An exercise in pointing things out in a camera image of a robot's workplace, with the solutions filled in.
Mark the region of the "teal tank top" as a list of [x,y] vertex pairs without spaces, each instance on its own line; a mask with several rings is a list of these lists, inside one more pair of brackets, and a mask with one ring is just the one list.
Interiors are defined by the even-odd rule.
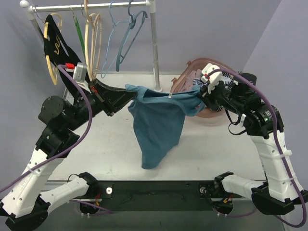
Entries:
[[176,93],[156,92],[130,84],[125,87],[137,93],[128,111],[133,116],[133,129],[141,149],[141,167],[154,169],[178,145],[185,118],[196,116],[205,108],[197,96],[200,87]]

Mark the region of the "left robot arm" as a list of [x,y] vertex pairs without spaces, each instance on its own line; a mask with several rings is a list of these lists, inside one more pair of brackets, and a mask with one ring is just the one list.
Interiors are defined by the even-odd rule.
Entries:
[[98,181],[88,172],[50,191],[44,192],[43,188],[53,171],[82,141],[75,130],[83,124],[90,125],[100,112],[114,115],[135,96],[134,91],[94,80],[90,94],[75,104],[58,96],[44,101],[38,117],[46,127],[22,176],[0,202],[0,213],[7,217],[5,223],[10,230],[35,230],[61,205],[80,196],[93,198],[99,194]]

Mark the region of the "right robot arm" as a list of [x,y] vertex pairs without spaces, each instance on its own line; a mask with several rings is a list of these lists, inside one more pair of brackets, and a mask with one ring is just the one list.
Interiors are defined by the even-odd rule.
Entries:
[[308,192],[299,184],[291,165],[280,112],[257,89],[255,75],[234,73],[230,85],[224,84],[223,76],[220,70],[202,72],[198,96],[208,108],[223,109],[238,116],[233,124],[242,126],[254,143],[266,179],[249,180],[226,172],[214,178],[204,197],[216,211],[224,214],[232,210],[232,195],[252,201],[265,215],[286,215],[296,205],[305,205]]

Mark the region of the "teal plastic hanger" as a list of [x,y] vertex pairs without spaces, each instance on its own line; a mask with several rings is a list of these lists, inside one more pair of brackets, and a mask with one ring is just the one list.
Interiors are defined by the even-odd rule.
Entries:
[[[130,17],[130,22],[128,24],[128,27],[126,29],[126,32],[122,38],[121,44],[119,46],[119,50],[116,56],[116,67],[115,70],[117,72],[120,71],[120,66],[123,63],[124,59],[126,58],[129,50],[131,49],[135,39],[137,38],[141,28],[143,27],[144,22],[148,18],[148,14],[145,10],[141,10],[136,14],[133,14],[130,10],[132,3],[134,1],[130,0],[128,4],[128,15]],[[127,42],[129,40],[131,32],[135,32],[134,37],[131,39],[131,42],[129,45],[127,45]]]

